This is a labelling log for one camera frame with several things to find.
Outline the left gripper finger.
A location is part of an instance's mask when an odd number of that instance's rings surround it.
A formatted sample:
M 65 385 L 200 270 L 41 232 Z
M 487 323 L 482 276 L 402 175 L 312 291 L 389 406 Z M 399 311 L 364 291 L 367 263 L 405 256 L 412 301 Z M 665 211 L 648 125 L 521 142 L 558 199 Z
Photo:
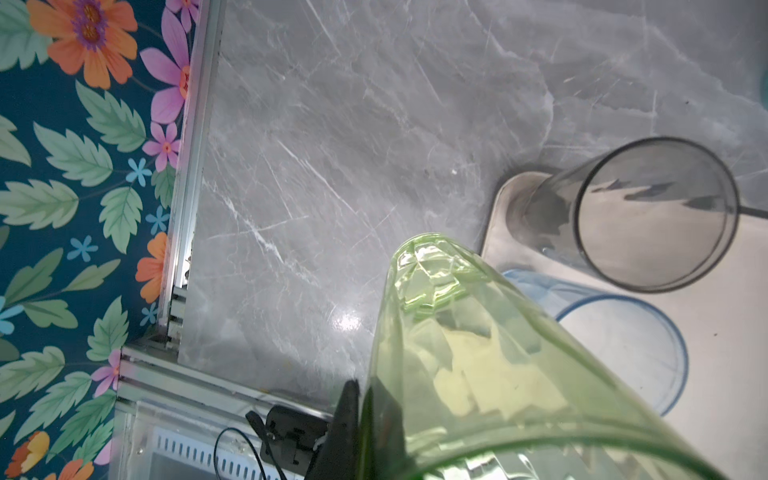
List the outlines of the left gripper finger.
M 307 480 L 353 480 L 359 450 L 359 396 L 357 380 L 348 380 L 342 389 L 326 440 L 308 470 Z

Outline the tall green faceted tumbler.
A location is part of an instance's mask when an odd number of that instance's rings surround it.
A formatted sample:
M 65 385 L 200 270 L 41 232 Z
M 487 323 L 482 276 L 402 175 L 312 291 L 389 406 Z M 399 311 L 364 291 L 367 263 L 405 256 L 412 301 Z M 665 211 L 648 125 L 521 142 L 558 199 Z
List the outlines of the tall green faceted tumbler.
M 436 233 L 389 265 L 361 479 L 717 479 L 615 374 L 477 254 Z

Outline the light blue tumbler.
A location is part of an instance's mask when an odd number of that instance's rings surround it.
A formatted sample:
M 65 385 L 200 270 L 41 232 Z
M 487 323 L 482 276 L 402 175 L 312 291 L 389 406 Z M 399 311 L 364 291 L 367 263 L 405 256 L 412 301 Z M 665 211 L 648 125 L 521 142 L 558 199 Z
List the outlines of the light blue tumbler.
M 628 295 L 511 269 L 504 277 L 540 305 L 661 416 L 689 374 L 685 340 L 657 307 Z

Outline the beige plastic tray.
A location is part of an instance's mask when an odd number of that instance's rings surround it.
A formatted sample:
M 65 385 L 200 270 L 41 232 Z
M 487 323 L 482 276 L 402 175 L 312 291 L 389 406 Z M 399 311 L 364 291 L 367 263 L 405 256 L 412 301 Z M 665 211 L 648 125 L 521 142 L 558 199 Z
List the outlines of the beige plastic tray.
M 641 295 L 618 289 L 521 245 L 509 233 L 506 212 L 521 189 L 543 179 L 516 175 L 494 196 L 481 249 L 498 271 L 529 270 L 560 280 L 641 299 L 680 330 L 689 355 L 686 387 L 662 416 L 731 479 L 767 475 L 767 214 L 743 208 L 724 259 L 691 286 Z

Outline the grey smoky tumbler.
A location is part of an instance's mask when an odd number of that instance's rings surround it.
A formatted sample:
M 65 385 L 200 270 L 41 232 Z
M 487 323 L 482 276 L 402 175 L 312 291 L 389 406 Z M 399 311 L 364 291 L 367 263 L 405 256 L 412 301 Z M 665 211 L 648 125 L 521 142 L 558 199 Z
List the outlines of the grey smoky tumbler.
M 738 229 L 726 164 L 691 140 L 631 142 L 536 180 L 510 202 L 522 245 L 636 293 L 687 287 L 713 270 Z

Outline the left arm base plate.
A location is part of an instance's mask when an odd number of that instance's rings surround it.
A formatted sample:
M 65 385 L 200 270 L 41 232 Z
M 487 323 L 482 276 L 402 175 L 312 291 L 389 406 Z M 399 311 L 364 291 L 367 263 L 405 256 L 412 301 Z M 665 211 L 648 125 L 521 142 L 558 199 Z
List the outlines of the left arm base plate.
M 303 479 L 327 477 L 322 471 L 321 455 L 332 425 L 331 416 L 277 405 L 266 417 L 251 410 L 245 419 L 261 441 L 259 455 L 274 468 L 278 479 L 287 479 L 289 474 Z

